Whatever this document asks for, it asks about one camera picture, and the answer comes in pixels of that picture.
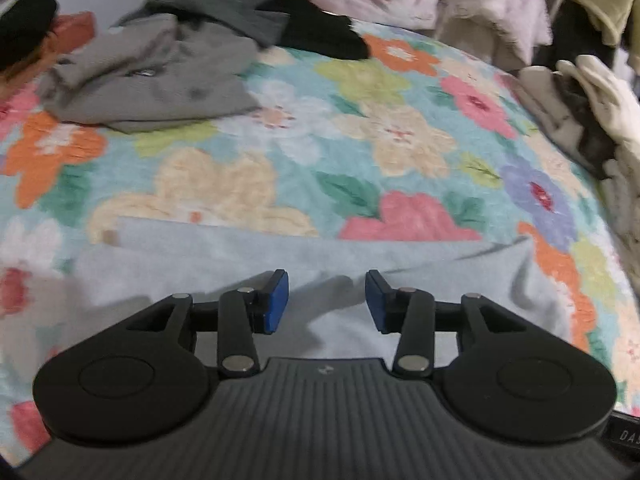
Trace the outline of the light grey sweatshirt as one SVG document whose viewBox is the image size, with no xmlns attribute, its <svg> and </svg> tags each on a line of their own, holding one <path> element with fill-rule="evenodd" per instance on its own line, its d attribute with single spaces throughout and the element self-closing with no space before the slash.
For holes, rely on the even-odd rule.
<svg viewBox="0 0 640 480">
<path fill-rule="evenodd" d="M 77 344 L 175 292 L 197 302 L 285 270 L 290 299 L 275 334 L 256 340 L 262 358 L 390 360 L 364 302 L 364 276 L 456 302 L 477 292 L 555 336 L 570 338 L 570 311 L 535 260 L 533 240 L 353 242 L 271 235 L 220 226 L 121 218 L 107 241 L 86 248 L 70 277 L 64 347 Z"/>
</svg>

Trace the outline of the white folded clothes pile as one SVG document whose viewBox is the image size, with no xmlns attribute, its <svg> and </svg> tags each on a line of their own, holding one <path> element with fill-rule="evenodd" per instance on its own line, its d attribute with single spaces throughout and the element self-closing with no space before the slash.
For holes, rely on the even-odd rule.
<svg viewBox="0 0 640 480">
<path fill-rule="evenodd" d="M 528 66 L 513 90 L 548 138 L 600 181 L 623 267 L 639 287 L 639 101 L 600 58 Z"/>
</svg>

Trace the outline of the black folded clothes on suitcase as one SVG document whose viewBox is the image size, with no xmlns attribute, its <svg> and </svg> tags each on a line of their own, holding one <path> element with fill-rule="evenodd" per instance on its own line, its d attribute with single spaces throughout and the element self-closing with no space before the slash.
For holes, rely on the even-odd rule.
<svg viewBox="0 0 640 480">
<path fill-rule="evenodd" d="M 57 13 L 56 0 L 15 0 L 1 15 L 1 70 L 27 58 L 40 46 Z"/>
</svg>

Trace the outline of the floral bed quilt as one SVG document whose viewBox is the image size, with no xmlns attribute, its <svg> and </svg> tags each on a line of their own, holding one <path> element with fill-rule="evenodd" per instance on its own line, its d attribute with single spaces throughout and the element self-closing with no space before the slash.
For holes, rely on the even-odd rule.
<svg viewBox="0 0 640 480">
<path fill-rule="evenodd" d="M 597 183 L 495 68 L 437 41 L 359 24 L 372 55 L 272 48 L 248 70 L 259 108 L 149 133 L 62 124 L 27 87 L 1 107 L 1 452 L 46 440 L 30 395 L 61 349 L 63 283 L 121 216 L 345 240 L 528 235 L 570 339 L 639 411 L 636 300 Z"/>
</svg>

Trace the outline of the grey polo shirt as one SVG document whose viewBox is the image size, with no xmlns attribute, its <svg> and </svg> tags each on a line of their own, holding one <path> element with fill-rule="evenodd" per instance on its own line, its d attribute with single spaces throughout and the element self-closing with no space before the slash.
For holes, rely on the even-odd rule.
<svg viewBox="0 0 640 480">
<path fill-rule="evenodd" d="M 226 26 L 155 14 L 61 56 L 37 94 L 60 122 L 121 132 L 172 128 L 254 110 L 241 75 L 257 55 L 254 40 Z"/>
</svg>

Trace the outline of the black garment on bed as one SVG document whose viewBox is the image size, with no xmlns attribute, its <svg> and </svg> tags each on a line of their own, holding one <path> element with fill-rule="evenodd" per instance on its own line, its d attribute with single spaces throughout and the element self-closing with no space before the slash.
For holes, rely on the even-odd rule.
<svg viewBox="0 0 640 480">
<path fill-rule="evenodd" d="M 268 0 L 258 10 L 285 14 L 288 22 L 278 47 L 318 53 L 338 60 L 370 58 L 368 44 L 345 15 L 329 14 L 310 0 Z"/>
</svg>

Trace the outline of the dark grey garment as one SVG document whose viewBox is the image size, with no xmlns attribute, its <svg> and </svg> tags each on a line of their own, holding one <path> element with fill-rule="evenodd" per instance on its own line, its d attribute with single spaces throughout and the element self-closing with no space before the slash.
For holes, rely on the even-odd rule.
<svg viewBox="0 0 640 480">
<path fill-rule="evenodd" d="M 279 11 L 260 10 L 270 0 L 146 0 L 139 9 L 124 15 L 117 24 L 153 14 L 172 14 L 179 21 L 210 21 L 268 48 L 277 44 L 290 18 Z"/>
</svg>

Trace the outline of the pink red suitcase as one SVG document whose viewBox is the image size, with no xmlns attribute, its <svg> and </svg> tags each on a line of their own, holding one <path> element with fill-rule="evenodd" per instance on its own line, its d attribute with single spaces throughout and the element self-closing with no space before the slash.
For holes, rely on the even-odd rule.
<svg viewBox="0 0 640 480">
<path fill-rule="evenodd" d="M 96 18 L 92 12 L 58 16 L 47 36 L 26 58 L 1 72 L 1 101 L 8 100 L 63 54 L 80 49 L 96 36 Z"/>
</svg>

